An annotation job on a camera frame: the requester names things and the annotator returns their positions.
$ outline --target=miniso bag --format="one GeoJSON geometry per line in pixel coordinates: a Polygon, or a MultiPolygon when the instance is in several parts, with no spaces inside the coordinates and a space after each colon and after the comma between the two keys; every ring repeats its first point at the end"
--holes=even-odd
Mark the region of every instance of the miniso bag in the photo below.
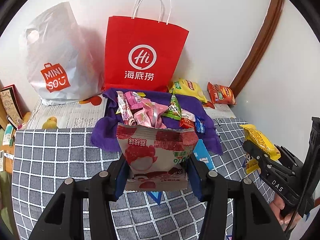
{"type": "Polygon", "coordinates": [[[103,69],[93,67],[69,2],[37,16],[20,37],[20,51],[43,104],[72,103],[101,92],[103,69]]]}

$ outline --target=purple cloth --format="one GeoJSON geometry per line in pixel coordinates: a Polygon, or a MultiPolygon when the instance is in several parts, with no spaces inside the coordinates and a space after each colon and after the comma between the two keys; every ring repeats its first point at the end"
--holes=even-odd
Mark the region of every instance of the purple cloth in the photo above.
{"type": "MultiPolygon", "coordinates": [[[[102,148],[107,152],[121,152],[121,148],[116,138],[116,128],[118,122],[123,123],[123,120],[121,114],[116,115],[116,111],[118,109],[117,91],[123,91],[123,93],[125,93],[130,90],[110,88],[103,93],[103,97],[108,98],[105,117],[101,118],[96,123],[91,135],[92,144],[99,148],[102,148]]],[[[149,98],[153,102],[165,106],[170,105],[170,93],[142,90],[135,91],[144,92],[146,98],[149,98]]],[[[207,150],[222,155],[223,152],[220,145],[220,140],[216,134],[214,122],[203,109],[201,102],[197,98],[190,96],[176,95],[176,97],[181,108],[203,118],[205,125],[205,133],[197,133],[197,135],[199,139],[203,140],[203,143],[207,150]]],[[[179,121],[165,116],[162,116],[161,118],[162,122],[166,125],[166,127],[171,129],[182,129],[179,126],[179,121]]]]}

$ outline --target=paper bag handle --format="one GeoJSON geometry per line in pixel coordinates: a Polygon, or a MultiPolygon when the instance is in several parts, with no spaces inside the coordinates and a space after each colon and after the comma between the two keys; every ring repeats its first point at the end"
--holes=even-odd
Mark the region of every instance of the paper bag handle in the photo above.
{"type": "MultiPolygon", "coordinates": [[[[136,7],[136,9],[135,9],[135,11],[133,13],[133,18],[132,19],[134,19],[134,17],[136,16],[137,9],[138,9],[138,7],[139,7],[141,2],[142,2],[142,0],[140,0],[140,2],[138,3],[138,5],[137,5],[137,7],[136,7]]],[[[170,0],[170,11],[169,11],[168,19],[167,19],[167,22],[166,22],[167,25],[168,25],[170,14],[171,14],[171,8],[172,8],[172,6],[171,6],[171,0],[170,0]]]]}
{"type": "MultiPolygon", "coordinates": [[[[159,15],[158,22],[160,22],[160,19],[161,19],[162,13],[163,13],[163,2],[162,2],[162,0],[160,0],[160,1],[161,1],[161,11],[160,11],[160,15],[159,15]]],[[[137,6],[137,2],[138,2],[138,0],[136,0],[136,2],[134,3],[134,7],[133,7],[133,10],[132,10],[131,19],[134,18],[134,17],[133,17],[133,14],[134,14],[134,10],[135,10],[135,8],[136,8],[136,6],[137,6]]]]}

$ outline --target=plaid bedsheet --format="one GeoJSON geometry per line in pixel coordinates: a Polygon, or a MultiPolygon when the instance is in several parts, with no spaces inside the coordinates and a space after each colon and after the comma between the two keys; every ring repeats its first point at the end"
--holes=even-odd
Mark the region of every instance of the plaid bedsheet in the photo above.
{"type": "MultiPolygon", "coordinates": [[[[245,124],[237,118],[215,119],[224,154],[210,152],[215,170],[225,178],[247,177],[240,140],[245,124]]],[[[90,143],[92,128],[25,130],[16,133],[12,176],[14,216],[21,239],[30,233],[54,192],[68,177],[88,179],[117,160],[119,152],[105,152],[90,143]]],[[[257,171],[248,175],[264,198],[273,199],[272,190],[257,171]]],[[[206,203],[198,202],[191,188],[164,192],[158,205],[145,192],[124,192],[110,202],[116,234],[120,240],[198,239],[206,203]]],[[[84,236],[91,239],[88,202],[84,200],[84,236]]],[[[228,200],[226,238],[232,234],[233,205],[228,200]]]]}

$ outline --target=orange snack bag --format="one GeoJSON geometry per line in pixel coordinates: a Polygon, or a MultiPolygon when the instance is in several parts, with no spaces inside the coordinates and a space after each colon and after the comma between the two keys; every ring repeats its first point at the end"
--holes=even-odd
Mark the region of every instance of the orange snack bag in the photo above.
{"type": "Polygon", "coordinates": [[[235,97],[229,87],[212,85],[208,82],[207,89],[213,104],[236,105],[235,97]]]}

